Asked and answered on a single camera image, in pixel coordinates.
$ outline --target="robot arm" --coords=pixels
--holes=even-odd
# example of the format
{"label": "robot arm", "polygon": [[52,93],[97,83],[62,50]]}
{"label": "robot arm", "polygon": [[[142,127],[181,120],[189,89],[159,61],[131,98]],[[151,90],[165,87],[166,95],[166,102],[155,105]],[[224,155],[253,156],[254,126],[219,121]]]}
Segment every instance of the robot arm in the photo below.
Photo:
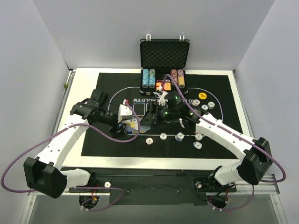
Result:
{"label": "robot arm", "polygon": [[[94,90],[92,97],[73,106],[71,114],[62,129],[73,124],[92,124],[101,122],[114,126],[119,131],[119,121],[132,119],[133,114],[124,104],[119,113],[111,114],[104,110],[107,95]],[[85,186],[92,182],[91,174],[83,169],[60,171],[62,164],[79,137],[88,129],[87,126],[75,126],[54,138],[35,158],[27,158],[24,171],[28,187],[50,197],[59,197],[65,189]]]}
{"label": "robot arm", "polygon": [[[213,173],[216,181],[222,186],[241,180],[245,180],[252,185],[257,185],[272,162],[264,154],[255,150],[247,142],[239,140],[235,135],[242,136],[247,141],[258,145],[270,153],[268,141],[263,138],[256,140],[243,135],[223,124],[222,120],[217,120],[211,114],[205,114],[203,118],[215,123],[215,125],[213,126],[203,119],[199,119],[199,123],[196,124],[196,132],[204,134],[218,142],[239,159],[239,161],[234,164],[218,167],[217,171]],[[224,131],[223,128],[228,129],[231,134]]]}
{"label": "robot arm", "polygon": [[272,161],[249,143],[239,140],[236,136],[241,136],[246,141],[271,154],[270,145],[266,139],[256,140],[243,135],[202,109],[198,113],[203,119],[199,118],[187,107],[176,91],[170,93],[162,91],[158,96],[160,97],[159,102],[151,102],[149,105],[146,114],[149,119],[145,119],[145,121],[149,121],[148,125],[180,123],[182,128],[188,127],[195,133],[203,134],[218,142],[238,158],[238,162],[228,166],[219,166],[211,173],[208,178],[211,189],[221,189],[223,186],[241,180],[252,185],[257,185],[260,182],[271,166]]}

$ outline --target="poker table mat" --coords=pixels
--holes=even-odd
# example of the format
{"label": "poker table mat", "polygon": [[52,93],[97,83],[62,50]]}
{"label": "poker table mat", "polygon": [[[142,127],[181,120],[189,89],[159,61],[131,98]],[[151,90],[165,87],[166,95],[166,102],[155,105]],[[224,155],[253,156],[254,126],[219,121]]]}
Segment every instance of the poker table mat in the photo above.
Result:
{"label": "poker table mat", "polygon": [[[96,89],[109,94],[110,104],[107,105],[109,111],[117,112],[119,104],[122,104],[124,99],[128,99],[137,115],[142,117],[149,102],[157,98],[140,94],[140,79],[140,73],[100,73]],[[188,74],[185,77],[185,83],[188,87],[188,93],[185,94],[188,102],[192,103],[192,100],[199,99],[199,106],[202,106],[213,101],[215,107],[209,109],[208,112],[242,133],[228,76]],[[200,99],[200,93],[205,93],[206,99]],[[99,123],[95,123],[94,126],[106,134],[109,134],[111,128]],[[176,141],[173,136],[178,132],[186,135],[182,142]],[[160,139],[161,133],[169,135],[166,140]],[[203,147],[196,149],[193,146],[194,135],[193,131],[182,128],[179,124],[154,126],[132,142],[117,143],[88,129],[81,156],[236,159],[230,151],[208,137],[204,137],[201,141]],[[147,138],[152,138],[154,143],[147,145]]]}

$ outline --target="white wall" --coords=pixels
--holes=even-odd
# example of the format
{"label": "white wall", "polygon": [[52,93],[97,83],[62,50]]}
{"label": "white wall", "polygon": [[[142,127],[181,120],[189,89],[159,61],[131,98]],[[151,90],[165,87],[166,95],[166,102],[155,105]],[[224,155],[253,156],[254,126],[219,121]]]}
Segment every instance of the white wall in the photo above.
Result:
{"label": "white wall", "polygon": [[[68,69],[31,0],[2,0],[0,29],[2,174],[17,155],[50,136]],[[23,161],[7,174],[11,188],[27,188]],[[19,223],[26,194],[0,187],[0,200],[0,223]]]}
{"label": "white wall", "polygon": [[140,68],[139,40],[191,40],[189,69],[236,69],[274,0],[34,0],[70,68]]}
{"label": "white wall", "polygon": [[[269,140],[286,170],[279,188],[290,224],[299,219],[298,12],[298,0],[276,0],[236,70],[254,134]],[[272,170],[281,177],[278,168]]]}

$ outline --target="blue poker chip stack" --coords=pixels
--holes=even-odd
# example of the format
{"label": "blue poker chip stack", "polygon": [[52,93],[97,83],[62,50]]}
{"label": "blue poker chip stack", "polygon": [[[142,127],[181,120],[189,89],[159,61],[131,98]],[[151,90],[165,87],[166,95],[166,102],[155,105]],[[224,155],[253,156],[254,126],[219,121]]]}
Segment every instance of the blue poker chip stack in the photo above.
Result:
{"label": "blue poker chip stack", "polygon": [[184,134],[181,133],[181,132],[177,133],[177,134],[174,136],[175,140],[177,140],[177,141],[182,141],[182,140],[184,139],[184,137],[185,137]]}
{"label": "blue poker chip stack", "polygon": [[156,87],[156,72],[154,69],[149,70],[149,87]]}
{"label": "blue poker chip stack", "polygon": [[148,88],[148,86],[149,86],[149,70],[148,69],[143,69],[142,87],[143,88]]}

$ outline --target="white poker chip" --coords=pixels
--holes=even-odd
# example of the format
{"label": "white poker chip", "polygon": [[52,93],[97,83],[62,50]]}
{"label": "white poker chip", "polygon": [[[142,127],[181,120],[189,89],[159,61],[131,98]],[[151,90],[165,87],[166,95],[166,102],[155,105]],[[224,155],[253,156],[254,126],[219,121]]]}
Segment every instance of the white poker chip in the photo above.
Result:
{"label": "white poker chip", "polygon": [[202,134],[199,134],[199,133],[198,133],[198,134],[195,135],[195,140],[196,140],[196,141],[201,141],[202,138],[203,138]]}
{"label": "white poker chip", "polygon": [[198,106],[200,104],[200,101],[198,99],[195,99],[193,102],[192,102],[192,105],[193,106]]}
{"label": "white poker chip", "polygon": [[160,139],[162,139],[162,140],[167,139],[167,134],[165,134],[165,133],[161,133],[161,134],[160,134]]}
{"label": "white poker chip", "polygon": [[151,145],[154,143],[154,140],[152,138],[147,138],[146,139],[146,144]]}
{"label": "white poker chip", "polygon": [[184,137],[185,137],[184,134],[181,132],[177,133],[176,136],[174,136],[175,140],[177,141],[182,141]]}
{"label": "white poker chip", "polygon": [[209,107],[208,107],[207,105],[205,105],[205,104],[203,104],[203,105],[201,106],[201,108],[202,108],[203,110],[205,110],[205,111],[207,111],[207,110],[209,109]]}
{"label": "white poker chip", "polygon": [[201,148],[202,148],[202,144],[201,144],[200,142],[198,142],[198,141],[195,141],[195,142],[193,143],[193,146],[194,146],[196,149],[201,149]]}
{"label": "white poker chip", "polygon": [[213,109],[214,107],[215,107],[215,103],[214,102],[208,102],[208,104],[207,104],[207,107],[209,108],[209,109]]}

